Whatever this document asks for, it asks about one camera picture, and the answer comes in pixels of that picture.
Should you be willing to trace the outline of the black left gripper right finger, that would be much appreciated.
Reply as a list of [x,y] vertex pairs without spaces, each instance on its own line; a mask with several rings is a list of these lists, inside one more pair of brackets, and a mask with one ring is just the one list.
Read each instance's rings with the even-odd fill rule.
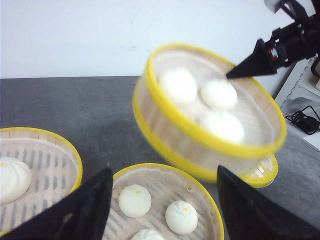
[[220,207],[232,240],[318,240],[320,230],[274,203],[226,167],[217,168]]

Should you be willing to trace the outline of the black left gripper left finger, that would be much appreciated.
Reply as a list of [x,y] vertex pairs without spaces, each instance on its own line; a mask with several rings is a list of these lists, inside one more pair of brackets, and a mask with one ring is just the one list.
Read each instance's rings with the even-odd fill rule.
[[100,240],[110,213],[112,187],[112,170],[105,168],[67,197],[1,239]]

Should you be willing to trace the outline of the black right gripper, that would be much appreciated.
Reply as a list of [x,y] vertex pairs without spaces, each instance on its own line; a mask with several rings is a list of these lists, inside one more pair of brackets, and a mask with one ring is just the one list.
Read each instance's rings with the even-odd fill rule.
[[288,67],[320,54],[320,2],[313,0],[315,14],[309,16],[296,0],[265,0],[274,14],[284,11],[293,23],[272,31],[266,43],[258,39],[253,52],[225,74],[227,79],[273,75],[277,68]]

